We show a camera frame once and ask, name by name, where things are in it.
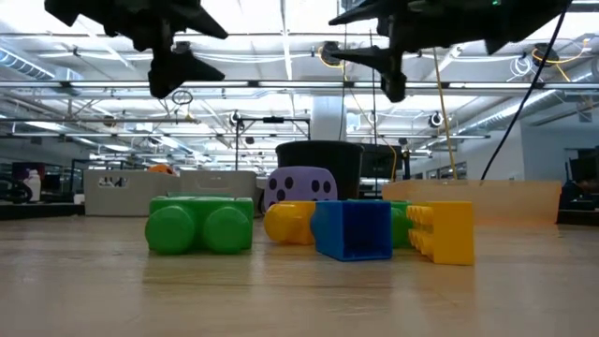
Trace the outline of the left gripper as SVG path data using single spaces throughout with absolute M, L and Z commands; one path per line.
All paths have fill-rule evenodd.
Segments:
M 222 81 L 225 74 L 174 42 L 187 28 L 226 39 L 228 32 L 199 0 L 111 1 L 105 34 L 127 37 L 136 51 L 151 50 L 151 96 L 165 98 L 186 81 Z

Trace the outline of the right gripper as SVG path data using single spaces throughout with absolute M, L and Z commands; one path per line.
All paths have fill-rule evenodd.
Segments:
M 364 65 L 381 73 L 381 88 L 396 103 L 405 98 L 402 55 L 433 47 L 481 39 L 496 13 L 490 1 L 364 0 L 329 25 L 378 19 L 377 31 L 389 37 L 389 47 L 333 51 L 336 59 Z

